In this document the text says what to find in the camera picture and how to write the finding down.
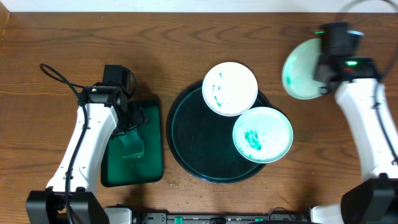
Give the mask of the mint plate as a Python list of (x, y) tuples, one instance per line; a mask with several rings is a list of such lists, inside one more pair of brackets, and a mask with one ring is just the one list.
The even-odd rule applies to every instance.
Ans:
[(313, 78), (320, 46), (320, 39), (309, 39), (294, 48), (287, 57), (282, 69), (282, 85), (291, 97), (311, 100), (322, 96), (320, 88), (325, 85)]
[(245, 159), (268, 164), (283, 158), (294, 141), (290, 121), (280, 111), (270, 107), (247, 110), (236, 120), (233, 143)]

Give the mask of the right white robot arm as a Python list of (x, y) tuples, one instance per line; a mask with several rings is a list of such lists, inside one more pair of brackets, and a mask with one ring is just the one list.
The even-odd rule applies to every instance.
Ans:
[(397, 129), (383, 75), (370, 57), (356, 57), (363, 33), (346, 22), (323, 24), (313, 78), (332, 93), (347, 119), (363, 181), (333, 205), (310, 210), (312, 223), (397, 223)]

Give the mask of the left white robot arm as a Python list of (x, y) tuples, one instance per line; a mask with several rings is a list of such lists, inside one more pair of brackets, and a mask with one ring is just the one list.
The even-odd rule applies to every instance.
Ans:
[(98, 174), (108, 141), (146, 124), (141, 106), (131, 99), (133, 73), (122, 65), (105, 65), (103, 79), (79, 87), (47, 64), (46, 75), (67, 84), (77, 97), (75, 129), (65, 155), (45, 190), (30, 192), (25, 207), (31, 223), (138, 223), (132, 209), (103, 208), (96, 198)]

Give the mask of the green scouring sponge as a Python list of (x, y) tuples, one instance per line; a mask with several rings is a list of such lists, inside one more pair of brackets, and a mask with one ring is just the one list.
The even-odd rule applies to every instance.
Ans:
[(123, 159), (135, 159), (144, 155), (144, 141), (137, 132), (137, 129), (120, 136), (123, 144)]

